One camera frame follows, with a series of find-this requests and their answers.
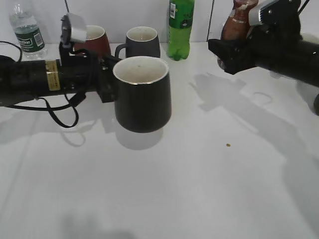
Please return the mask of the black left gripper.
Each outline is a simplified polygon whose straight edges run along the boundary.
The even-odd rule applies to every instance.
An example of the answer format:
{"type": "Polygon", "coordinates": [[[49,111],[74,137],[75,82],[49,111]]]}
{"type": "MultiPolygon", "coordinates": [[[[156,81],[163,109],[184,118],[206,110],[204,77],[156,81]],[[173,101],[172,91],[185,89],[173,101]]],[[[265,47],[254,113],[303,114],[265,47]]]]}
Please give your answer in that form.
{"type": "Polygon", "coordinates": [[[86,49],[73,50],[73,43],[59,43],[59,83],[64,93],[72,93],[70,103],[81,103],[87,92],[96,92],[103,103],[114,102],[116,86],[112,69],[118,58],[112,55],[99,57],[86,49]]]}

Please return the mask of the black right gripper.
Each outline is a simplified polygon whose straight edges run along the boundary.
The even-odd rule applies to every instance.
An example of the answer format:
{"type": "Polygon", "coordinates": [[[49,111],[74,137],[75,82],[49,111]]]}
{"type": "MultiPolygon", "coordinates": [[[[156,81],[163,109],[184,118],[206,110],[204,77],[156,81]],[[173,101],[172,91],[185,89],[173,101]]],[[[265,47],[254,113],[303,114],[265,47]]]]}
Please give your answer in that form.
{"type": "Polygon", "coordinates": [[[263,49],[264,35],[265,28],[255,26],[245,39],[208,40],[208,50],[220,59],[224,72],[231,75],[255,67],[269,69],[269,58],[263,49]]]}

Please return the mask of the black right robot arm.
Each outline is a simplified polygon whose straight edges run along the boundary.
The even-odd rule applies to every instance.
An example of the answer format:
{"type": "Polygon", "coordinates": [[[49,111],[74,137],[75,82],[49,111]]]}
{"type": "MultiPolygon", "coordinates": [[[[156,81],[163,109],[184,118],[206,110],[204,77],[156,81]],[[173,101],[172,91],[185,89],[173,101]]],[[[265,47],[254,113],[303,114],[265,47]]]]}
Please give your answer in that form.
{"type": "Polygon", "coordinates": [[[226,73],[260,67],[319,85],[319,45],[303,40],[299,0],[266,0],[249,10],[252,30],[244,40],[210,39],[208,49],[226,73]]]}

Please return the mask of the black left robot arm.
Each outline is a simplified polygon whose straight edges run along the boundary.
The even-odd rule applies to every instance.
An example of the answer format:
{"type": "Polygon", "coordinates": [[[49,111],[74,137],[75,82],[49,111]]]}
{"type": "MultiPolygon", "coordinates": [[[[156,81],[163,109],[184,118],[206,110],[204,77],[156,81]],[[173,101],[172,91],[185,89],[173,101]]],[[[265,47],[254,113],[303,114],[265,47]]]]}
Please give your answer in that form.
{"type": "Polygon", "coordinates": [[[72,51],[59,45],[56,60],[14,61],[0,58],[0,105],[14,105],[41,97],[73,94],[68,106],[76,107],[87,92],[96,92],[103,103],[116,98],[113,68],[120,61],[112,55],[99,57],[85,49],[72,51]]]}

